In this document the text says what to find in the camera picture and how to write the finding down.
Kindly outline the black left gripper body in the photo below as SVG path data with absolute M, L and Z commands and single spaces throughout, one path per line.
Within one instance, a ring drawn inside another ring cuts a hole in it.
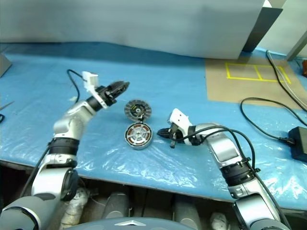
M 117 102 L 114 90 L 116 87 L 114 85 L 99 86 L 95 89 L 95 92 L 100 98 L 100 104 L 102 107 L 109 107 Z

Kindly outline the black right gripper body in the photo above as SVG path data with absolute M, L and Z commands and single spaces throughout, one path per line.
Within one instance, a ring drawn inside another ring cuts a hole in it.
M 184 143 L 183 134 L 178 129 L 178 126 L 175 123 L 171 123 L 170 128 L 168 129 L 168 136 L 171 140 L 170 142 L 170 148 L 174 149 L 177 143 Z

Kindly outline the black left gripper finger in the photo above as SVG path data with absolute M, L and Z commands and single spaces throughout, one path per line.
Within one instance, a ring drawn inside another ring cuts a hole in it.
M 125 91 L 125 82 L 124 81 L 115 81 L 109 85 L 110 92 L 124 92 Z
M 129 85 L 129 81 L 116 81 L 114 86 L 114 98 L 123 94 L 128 89 Z

